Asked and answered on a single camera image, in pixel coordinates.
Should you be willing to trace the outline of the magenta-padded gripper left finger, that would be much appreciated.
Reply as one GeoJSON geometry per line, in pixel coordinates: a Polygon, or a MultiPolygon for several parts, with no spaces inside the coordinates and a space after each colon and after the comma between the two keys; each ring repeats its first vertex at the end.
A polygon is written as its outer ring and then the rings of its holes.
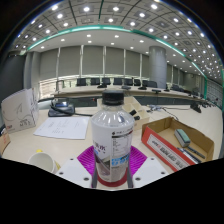
{"type": "Polygon", "coordinates": [[[69,158],[56,175],[81,187],[95,188],[97,173],[94,148],[90,146],[78,157],[69,158]]]}

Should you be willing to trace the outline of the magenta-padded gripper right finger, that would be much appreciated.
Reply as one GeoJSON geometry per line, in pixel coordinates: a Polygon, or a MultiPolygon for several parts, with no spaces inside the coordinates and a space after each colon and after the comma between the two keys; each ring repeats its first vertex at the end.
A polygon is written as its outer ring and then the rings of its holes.
{"type": "Polygon", "coordinates": [[[168,175],[155,157],[147,157],[131,147],[127,184],[129,188],[140,188],[168,175]]]}

